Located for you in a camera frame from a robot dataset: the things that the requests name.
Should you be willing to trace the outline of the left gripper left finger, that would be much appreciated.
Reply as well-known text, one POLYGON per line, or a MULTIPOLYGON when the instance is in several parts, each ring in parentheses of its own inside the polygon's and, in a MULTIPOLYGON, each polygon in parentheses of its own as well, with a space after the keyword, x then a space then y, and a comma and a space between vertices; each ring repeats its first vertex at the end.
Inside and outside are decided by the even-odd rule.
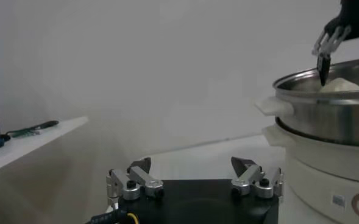
POLYGON ((151 159, 134 161, 125 170, 110 169, 106 176, 107 204, 119 208, 120 199, 137 201, 142 197, 160 200, 164 197, 164 183, 149 174, 151 159))

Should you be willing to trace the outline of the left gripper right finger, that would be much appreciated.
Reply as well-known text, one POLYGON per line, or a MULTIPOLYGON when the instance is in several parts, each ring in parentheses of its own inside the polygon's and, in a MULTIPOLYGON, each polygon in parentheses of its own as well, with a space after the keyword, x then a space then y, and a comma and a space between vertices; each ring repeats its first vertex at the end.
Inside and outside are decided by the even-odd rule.
POLYGON ((283 172, 279 167, 271 167, 264 171, 262 166, 253 160, 231 157, 231 164, 236 178, 230 182, 231 193, 235 197, 254 193, 258 198, 283 196, 283 172))

